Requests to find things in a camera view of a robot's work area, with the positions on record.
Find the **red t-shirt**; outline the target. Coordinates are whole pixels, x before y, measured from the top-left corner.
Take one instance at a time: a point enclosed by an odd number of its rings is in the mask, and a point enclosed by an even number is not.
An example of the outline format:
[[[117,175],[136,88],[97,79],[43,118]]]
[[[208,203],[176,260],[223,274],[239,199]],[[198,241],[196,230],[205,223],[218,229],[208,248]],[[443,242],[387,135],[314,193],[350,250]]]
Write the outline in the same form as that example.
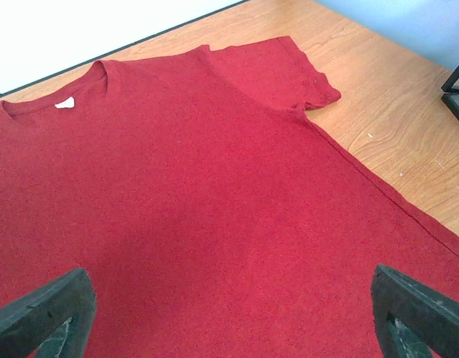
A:
[[[83,267],[88,357],[379,357],[375,266],[459,301],[459,238],[307,120],[339,98],[277,37],[0,101],[0,307]]]

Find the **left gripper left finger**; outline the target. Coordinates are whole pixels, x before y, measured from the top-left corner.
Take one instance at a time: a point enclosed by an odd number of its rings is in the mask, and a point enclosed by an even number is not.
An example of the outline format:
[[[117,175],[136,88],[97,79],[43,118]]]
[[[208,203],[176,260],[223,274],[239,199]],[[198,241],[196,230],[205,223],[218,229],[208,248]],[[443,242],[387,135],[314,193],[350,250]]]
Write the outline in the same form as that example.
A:
[[[0,357],[82,357],[95,315],[90,277],[73,269],[0,308]]]

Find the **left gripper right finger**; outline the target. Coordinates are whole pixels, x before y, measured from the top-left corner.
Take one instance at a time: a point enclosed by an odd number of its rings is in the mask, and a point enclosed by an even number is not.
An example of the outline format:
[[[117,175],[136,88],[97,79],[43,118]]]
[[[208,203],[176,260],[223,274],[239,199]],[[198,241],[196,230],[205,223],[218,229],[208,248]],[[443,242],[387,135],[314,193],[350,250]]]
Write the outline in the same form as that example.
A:
[[[384,357],[459,357],[459,303],[389,266],[371,285],[375,335]]]

